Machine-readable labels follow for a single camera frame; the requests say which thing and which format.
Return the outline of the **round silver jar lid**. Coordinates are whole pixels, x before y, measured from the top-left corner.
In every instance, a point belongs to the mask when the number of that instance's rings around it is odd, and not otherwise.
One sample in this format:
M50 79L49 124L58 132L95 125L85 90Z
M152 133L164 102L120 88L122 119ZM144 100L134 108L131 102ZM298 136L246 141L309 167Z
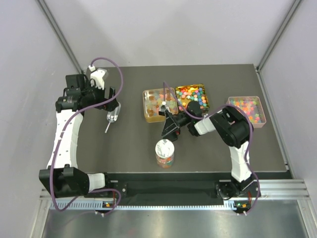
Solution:
M155 152L160 158L169 158L174 154L174 144L168 139L157 142Z

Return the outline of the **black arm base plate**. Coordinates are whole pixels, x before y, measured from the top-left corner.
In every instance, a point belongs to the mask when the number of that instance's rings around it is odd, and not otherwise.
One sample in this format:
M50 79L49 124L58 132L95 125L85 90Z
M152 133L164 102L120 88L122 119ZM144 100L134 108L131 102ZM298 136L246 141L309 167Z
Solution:
M229 173L106 173L106 187L135 194L207 194L212 198L255 198L260 191L255 176L238 182Z

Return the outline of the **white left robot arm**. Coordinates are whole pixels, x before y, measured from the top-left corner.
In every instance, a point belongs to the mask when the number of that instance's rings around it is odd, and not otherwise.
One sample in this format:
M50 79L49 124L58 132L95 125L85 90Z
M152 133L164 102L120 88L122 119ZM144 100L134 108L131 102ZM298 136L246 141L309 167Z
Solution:
M54 148L46 169L39 171L39 180L56 198L87 195L95 190L100 196L112 192L112 184L103 173L87 174L78 169L77 145L79 129L84 119L83 108L96 105L107 111L107 121L117 121L121 104L105 97L108 72L97 69L87 78L84 74L67 75L63 96L55 103L56 133Z

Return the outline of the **clear glass jar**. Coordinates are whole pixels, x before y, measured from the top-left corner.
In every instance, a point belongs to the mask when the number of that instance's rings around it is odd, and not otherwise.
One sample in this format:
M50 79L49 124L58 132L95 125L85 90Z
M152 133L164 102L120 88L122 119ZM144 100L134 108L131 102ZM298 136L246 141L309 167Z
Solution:
M172 165L173 165L173 162L174 162L174 154L172 154L171 156L169 157L161 157L159 155L156 155L156 160L157 160L157 164L164 168L164 169L167 169L167 168L170 168Z

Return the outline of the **silver metal scoop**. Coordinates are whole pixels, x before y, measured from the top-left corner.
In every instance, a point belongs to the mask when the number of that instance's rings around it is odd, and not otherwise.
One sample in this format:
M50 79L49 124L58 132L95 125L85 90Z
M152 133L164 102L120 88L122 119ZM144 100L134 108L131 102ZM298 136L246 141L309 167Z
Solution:
M121 110L121 104L118 103L118 106L112 112L107 113L106 119L108 121L108 124L107 124L107 127L105 129L105 133L107 133L107 131L110 127L110 124L117 121L120 110Z

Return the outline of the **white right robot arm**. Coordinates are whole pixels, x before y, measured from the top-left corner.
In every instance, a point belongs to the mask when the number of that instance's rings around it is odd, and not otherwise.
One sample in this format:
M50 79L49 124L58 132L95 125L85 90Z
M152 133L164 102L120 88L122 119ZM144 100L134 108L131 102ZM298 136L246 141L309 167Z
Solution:
M200 104L193 101L187 105L185 111L174 115L163 102L158 113L165 117L161 136L171 142L178 139L183 126L196 137L216 131L229 147L232 163L230 182L216 184L218 196L228 200L234 196L243 196L249 191L255 178L249 162L249 147L254 129L236 107L226 105L208 116L203 114Z

